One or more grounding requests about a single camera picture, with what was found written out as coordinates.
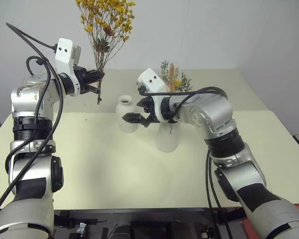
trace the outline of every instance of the white ceramic vase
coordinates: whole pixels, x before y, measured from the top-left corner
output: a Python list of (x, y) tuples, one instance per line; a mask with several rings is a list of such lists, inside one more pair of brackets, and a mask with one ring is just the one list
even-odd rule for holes
[(166, 153), (174, 151), (178, 146), (179, 132), (179, 123), (159, 123), (156, 147)]
[(119, 103), (116, 105), (115, 112), (117, 115), (119, 128), (122, 132), (131, 133), (137, 129), (138, 124), (128, 123), (124, 119), (122, 119), (122, 117), (126, 113), (135, 113), (136, 112), (136, 105), (133, 104), (131, 96), (128, 96), (128, 95), (120, 96)]

